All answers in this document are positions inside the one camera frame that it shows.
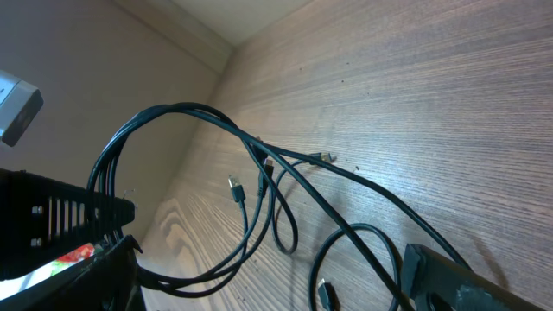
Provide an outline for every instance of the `cable plug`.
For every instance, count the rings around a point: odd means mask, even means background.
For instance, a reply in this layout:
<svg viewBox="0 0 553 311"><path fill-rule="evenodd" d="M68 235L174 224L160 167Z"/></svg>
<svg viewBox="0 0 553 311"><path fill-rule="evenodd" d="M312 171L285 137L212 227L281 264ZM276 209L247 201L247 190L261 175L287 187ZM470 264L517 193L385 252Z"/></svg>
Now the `cable plug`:
<svg viewBox="0 0 553 311"><path fill-rule="evenodd" d="M314 157L315 159L318 159L318 160L323 160L324 162L327 162L327 163L332 163L336 159L336 158L333 158L330 155L330 152L318 152L318 153L312 154L310 156L312 156L312 157Z"/></svg>
<svg viewBox="0 0 553 311"><path fill-rule="evenodd" d="M245 193L238 177L228 175L228 183L231 185L232 198L236 203L245 201Z"/></svg>
<svg viewBox="0 0 553 311"><path fill-rule="evenodd" d="M317 293L319 299L321 299L321 305L327 311L334 311L338 309L338 298L336 292L329 282L325 282L325 279L317 284Z"/></svg>
<svg viewBox="0 0 553 311"><path fill-rule="evenodd" d="M263 142L260 137L256 137L256 139L261 143ZM251 144L251 143L249 143L249 144L250 144L251 149L253 150L253 155L256 157L256 159L260 163L264 163L264 161L269 157L269 155L267 155L266 152L262 151L260 148L254 146L253 144Z"/></svg>
<svg viewBox="0 0 553 311"><path fill-rule="evenodd" d="M265 159L264 163L264 170L269 176L269 178L272 178L273 172L275 170L275 167L273 166L273 161L269 159ZM269 182L265 180L263 177L263 174L259 172L259 190L257 191L257 195L259 197L264 198L267 194L267 188L269 187Z"/></svg>

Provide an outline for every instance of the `black plastic object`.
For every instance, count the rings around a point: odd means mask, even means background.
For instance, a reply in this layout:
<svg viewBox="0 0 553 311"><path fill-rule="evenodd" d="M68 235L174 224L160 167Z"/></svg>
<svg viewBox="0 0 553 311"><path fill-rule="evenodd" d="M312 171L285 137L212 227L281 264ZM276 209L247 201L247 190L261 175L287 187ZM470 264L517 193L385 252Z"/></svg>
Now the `black plastic object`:
<svg viewBox="0 0 553 311"><path fill-rule="evenodd" d="M402 291L417 311L543 311L419 244L407 244Z"/></svg>
<svg viewBox="0 0 553 311"><path fill-rule="evenodd" d="M35 286L0 301L1 310L144 310L136 288L137 241L126 236L100 252ZM129 300L133 308L127 308Z"/></svg>
<svg viewBox="0 0 553 311"><path fill-rule="evenodd" d="M130 223L128 200L0 169L0 281L24 276Z"/></svg>

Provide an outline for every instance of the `wooden surface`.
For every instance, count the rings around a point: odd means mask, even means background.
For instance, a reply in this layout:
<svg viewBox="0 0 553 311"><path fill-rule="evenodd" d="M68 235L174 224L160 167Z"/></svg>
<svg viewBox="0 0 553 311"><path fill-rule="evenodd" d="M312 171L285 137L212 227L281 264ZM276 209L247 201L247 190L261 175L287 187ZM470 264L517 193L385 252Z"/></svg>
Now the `wooden surface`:
<svg viewBox="0 0 553 311"><path fill-rule="evenodd" d="M477 273L551 310L552 48L551 1L320 0L241 47L209 104L266 142L332 152L411 205ZM301 170L348 221L376 225L402 253L408 242L439 250L375 193ZM244 184L251 217L255 165L237 138L200 124L143 241L143 265L195 276L234 248L242 226L229 174ZM307 309L308 271L336 225L290 178L282 190L300 231L295 254L281 254L269 233L219 293L146 291L149 309ZM389 269L383 245L363 237ZM321 277L343 310L388 308L391 295L345 239Z"/></svg>

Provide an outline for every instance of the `beige wall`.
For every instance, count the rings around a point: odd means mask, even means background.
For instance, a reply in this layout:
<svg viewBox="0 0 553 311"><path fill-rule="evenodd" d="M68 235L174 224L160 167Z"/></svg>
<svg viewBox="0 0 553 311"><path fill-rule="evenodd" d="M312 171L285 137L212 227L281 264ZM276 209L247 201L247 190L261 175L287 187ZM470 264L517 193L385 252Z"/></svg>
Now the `beige wall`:
<svg viewBox="0 0 553 311"><path fill-rule="evenodd" d="M113 133L138 111L206 102L218 75L107 0L5 0L0 68L41 89L45 105L0 167L85 186ZM116 191L135 188L139 240L178 166L196 122L147 124L123 151Z"/></svg>
<svg viewBox="0 0 553 311"><path fill-rule="evenodd" d="M232 45L298 10L311 0L170 0Z"/></svg>
<svg viewBox="0 0 553 311"><path fill-rule="evenodd" d="M223 73L232 45L173 0L112 0L193 57Z"/></svg>

